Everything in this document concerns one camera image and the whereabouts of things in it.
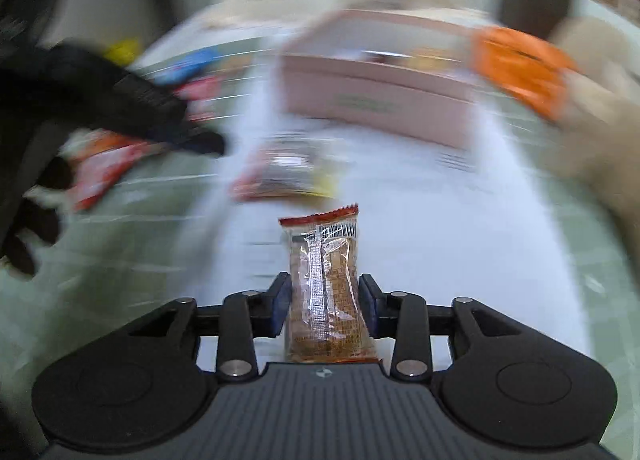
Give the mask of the black gloved left hand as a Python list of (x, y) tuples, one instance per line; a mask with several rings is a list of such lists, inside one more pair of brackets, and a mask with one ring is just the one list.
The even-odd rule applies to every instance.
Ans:
[(61, 222), (53, 207), (25, 193), (34, 186), (70, 189), (73, 168), (58, 155), (67, 137), (61, 126), (34, 116), (1, 129), (1, 261), (27, 278), (35, 276), (38, 266), (22, 236), (29, 232), (52, 245), (61, 235)]

